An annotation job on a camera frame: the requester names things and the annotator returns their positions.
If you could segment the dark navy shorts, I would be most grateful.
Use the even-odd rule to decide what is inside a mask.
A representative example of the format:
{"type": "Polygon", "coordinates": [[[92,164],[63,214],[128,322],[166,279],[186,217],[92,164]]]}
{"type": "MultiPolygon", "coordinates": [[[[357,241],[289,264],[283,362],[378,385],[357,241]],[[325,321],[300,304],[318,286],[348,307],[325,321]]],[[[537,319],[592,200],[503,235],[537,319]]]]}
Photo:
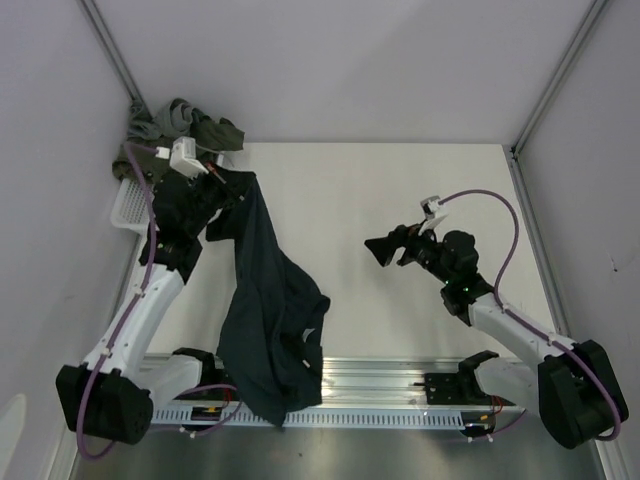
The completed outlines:
{"type": "Polygon", "coordinates": [[[216,354],[251,411],[280,427],[288,413],[322,402],[330,300],[280,248],[257,176],[220,174],[236,197],[206,238],[233,242],[236,289],[216,354]]]}

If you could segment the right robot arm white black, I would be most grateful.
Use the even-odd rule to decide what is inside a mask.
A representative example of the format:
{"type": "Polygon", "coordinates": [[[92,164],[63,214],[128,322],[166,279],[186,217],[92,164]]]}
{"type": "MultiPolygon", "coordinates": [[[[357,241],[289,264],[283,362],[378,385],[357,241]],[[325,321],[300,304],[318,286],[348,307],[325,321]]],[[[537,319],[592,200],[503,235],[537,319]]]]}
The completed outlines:
{"type": "Polygon", "coordinates": [[[538,416],[551,437],[573,449],[590,440],[612,441],[629,410],[604,348],[546,332],[499,297],[478,270],[473,235],[459,230],[438,239],[418,225],[400,225],[365,247],[383,267],[416,263],[442,282],[450,315],[505,346],[520,360],[513,367],[491,356],[456,380],[458,395],[479,403],[489,395],[538,416]]]}

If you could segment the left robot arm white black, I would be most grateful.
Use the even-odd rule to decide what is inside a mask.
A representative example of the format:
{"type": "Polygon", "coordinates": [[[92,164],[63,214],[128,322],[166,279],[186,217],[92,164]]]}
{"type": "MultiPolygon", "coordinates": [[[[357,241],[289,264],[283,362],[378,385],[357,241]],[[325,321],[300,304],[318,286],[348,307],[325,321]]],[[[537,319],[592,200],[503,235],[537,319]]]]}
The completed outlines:
{"type": "Polygon", "coordinates": [[[212,173],[195,178],[168,173],[144,193],[149,221],[139,258],[142,280],[91,352],[77,366],[62,366],[55,380],[66,425],[79,444],[92,436],[134,445],[154,414],[174,399],[187,392],[204,400],[217,387],[216,374],[205,368],[204,352],[174,353],[153,370],[141,365],[197,265],[200,232],[242,197],[212,173]]]}

